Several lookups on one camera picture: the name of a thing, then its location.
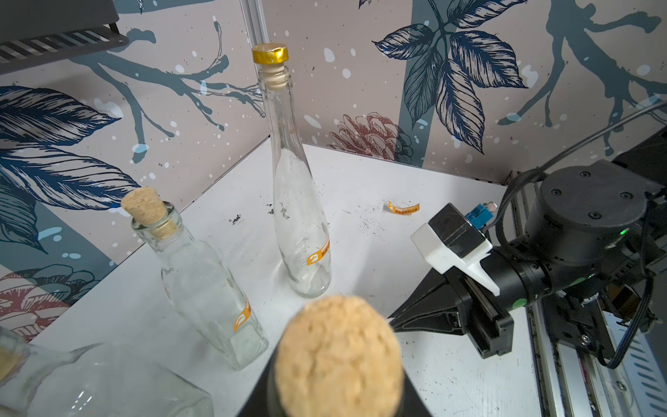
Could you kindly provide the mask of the square glass bottle with cork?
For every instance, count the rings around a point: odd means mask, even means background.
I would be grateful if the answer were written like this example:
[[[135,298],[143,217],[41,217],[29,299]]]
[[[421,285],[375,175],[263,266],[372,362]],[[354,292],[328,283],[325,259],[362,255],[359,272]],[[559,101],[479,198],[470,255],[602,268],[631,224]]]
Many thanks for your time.
[[[3,416],[212,416],[211,395],[115,344],[59,352],[1,331]]]

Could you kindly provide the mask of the round glass bottle cork stopper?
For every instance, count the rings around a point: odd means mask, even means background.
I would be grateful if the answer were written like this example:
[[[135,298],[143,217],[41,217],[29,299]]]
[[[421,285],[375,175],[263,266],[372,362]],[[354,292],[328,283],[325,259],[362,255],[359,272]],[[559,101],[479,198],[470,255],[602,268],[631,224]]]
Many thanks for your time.
[[[288,416],[394,416],[403,396],[399,341],[357,296],[305,305],[286,326],[273,369]]]

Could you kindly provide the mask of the orange peeled label strip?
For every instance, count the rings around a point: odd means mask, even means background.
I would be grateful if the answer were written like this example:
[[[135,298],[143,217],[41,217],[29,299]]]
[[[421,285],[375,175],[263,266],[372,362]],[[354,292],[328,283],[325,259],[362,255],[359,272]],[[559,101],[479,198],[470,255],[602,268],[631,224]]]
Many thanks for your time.
[[[392,212],[395,215],[412,215],[420,211],[419,204],[415,204],[409,207],[399,207],[393,204],[392,202],[388,202],[387,208],[389,209],[390,212]]]

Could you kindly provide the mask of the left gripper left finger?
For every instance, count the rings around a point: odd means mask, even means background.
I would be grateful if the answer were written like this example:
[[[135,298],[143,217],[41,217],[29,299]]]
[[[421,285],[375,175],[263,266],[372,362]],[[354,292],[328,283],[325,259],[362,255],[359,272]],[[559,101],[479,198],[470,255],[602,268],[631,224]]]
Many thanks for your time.
[[[265,366],[255,388],[245,402],[238,417],[276,416],[276,385],[274,359]]]

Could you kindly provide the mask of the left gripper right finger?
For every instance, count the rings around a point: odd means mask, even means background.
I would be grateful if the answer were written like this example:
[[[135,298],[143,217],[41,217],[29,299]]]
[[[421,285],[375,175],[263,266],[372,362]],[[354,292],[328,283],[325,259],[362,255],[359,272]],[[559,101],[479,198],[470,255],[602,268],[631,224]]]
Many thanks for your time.
[[[401,399],[401,417],[431,417],[426,405],[420,399],[407,373],[404,373],[404,387]]]

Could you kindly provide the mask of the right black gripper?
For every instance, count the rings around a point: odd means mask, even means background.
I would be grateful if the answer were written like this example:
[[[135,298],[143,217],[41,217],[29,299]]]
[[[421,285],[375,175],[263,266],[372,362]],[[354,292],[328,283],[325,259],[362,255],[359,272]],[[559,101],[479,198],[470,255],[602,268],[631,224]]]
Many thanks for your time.
[[[396,333],[468,333],[479,355],[486,359],[512,351],[514,321],[510,313],[528,307],[552,289],[545,267],[522,260],[504,248],[462,270],[464,289],[472,299],[466,328],[458,314],[460,297],[452,284],[456,269],[441,274],[431,269],[415,291],[390,314]]]

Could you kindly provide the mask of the square glass bottle cork stopper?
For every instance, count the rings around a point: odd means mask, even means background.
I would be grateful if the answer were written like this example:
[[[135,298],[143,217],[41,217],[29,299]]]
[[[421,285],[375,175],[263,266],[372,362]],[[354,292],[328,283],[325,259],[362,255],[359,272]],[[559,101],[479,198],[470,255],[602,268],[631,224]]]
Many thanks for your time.
[[[194,238],[175,206],[152,188],[131,191],[121,206],[132,217],[133,231],[160,259],[163,288],[179,315],[234,370],[261,356],[269,341],[218,252]]]

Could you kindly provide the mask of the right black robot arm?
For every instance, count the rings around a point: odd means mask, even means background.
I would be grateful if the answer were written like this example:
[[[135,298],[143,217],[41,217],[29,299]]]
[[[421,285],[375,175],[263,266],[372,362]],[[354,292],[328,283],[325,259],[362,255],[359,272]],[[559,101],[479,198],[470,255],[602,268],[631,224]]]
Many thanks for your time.
[[[553,340],[622,363],[656,320],[666,272],[666,134],[612,161],[554,165],[519,174],[498,208],[448,204],[413,233],[430,271],[393,330],[466,335],[488,358],[512,350],[512,311],[545,301]]]

